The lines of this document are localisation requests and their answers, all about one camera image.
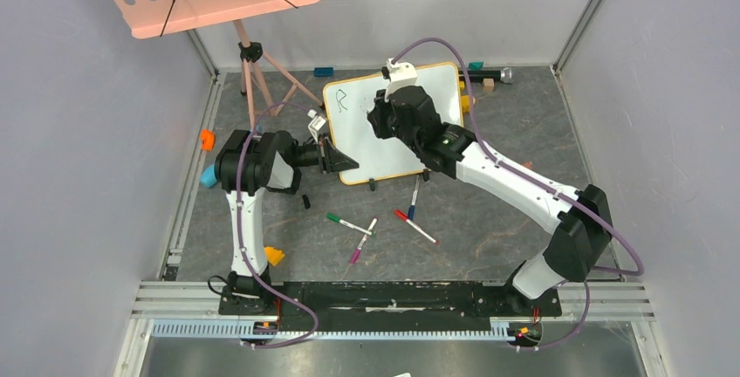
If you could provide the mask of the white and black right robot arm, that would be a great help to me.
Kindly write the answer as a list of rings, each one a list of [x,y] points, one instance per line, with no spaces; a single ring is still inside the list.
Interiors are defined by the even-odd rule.
[[[379,90],[367,119],[379,139],[396,139],[430,171],[473,185],[551,233],[547,246],[507,279],[506,307],[526,314],[564,282],[584,282],[611,237],[605,193],[559,184],[498,154],[474,132],[443,121],[420,86]]]

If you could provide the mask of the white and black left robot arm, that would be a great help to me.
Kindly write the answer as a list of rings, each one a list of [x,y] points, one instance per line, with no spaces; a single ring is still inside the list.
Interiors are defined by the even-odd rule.
[[[340,152],[328,134],[304,143],[286,131],[258,138],[235,130],[216,156],[215,178],[230,206],[234,255],[226,278],[227,293],[253,313],[267,312],[274,302],[269,263],[264,251],[263,199],[268,192],[294,195],[301,168],[323,173],[356,169],[360,164]]]

